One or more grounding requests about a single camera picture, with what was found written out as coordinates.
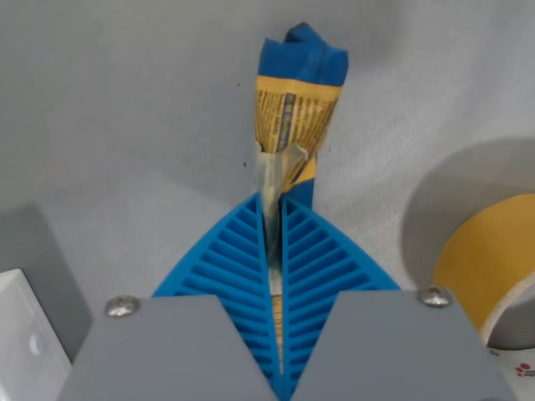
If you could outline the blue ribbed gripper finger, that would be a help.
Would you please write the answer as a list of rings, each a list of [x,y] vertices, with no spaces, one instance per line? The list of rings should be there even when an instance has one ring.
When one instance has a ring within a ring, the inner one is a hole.
[[[361,248],[287,198],[283,400],[512,400],[460,303],[430,307]]]
[[[94,323],[63,400],[277,400],[260,200],[216,223],[127,317]]]

